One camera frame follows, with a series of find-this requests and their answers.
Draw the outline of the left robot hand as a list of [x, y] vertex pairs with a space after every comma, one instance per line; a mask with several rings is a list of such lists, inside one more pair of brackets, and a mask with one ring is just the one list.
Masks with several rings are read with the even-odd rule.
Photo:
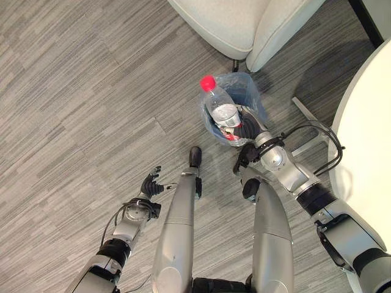
[[161, 171], [161, 166], [156, 166], [150, 170], [146, 178], [141, 184], [140, 193], [151, 199], [155, 195], [159, 195], [167, 190], [176, 188], [177, 183], [159, 184], [156, 182], [157, 177]]

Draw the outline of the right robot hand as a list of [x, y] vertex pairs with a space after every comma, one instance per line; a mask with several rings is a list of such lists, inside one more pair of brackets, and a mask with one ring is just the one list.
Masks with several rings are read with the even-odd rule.
[[233, 134], [239, 138], [255, 140], [261, 133], [261, 123], [252, 109], [241, 106], [241, 124], [233, 128]]

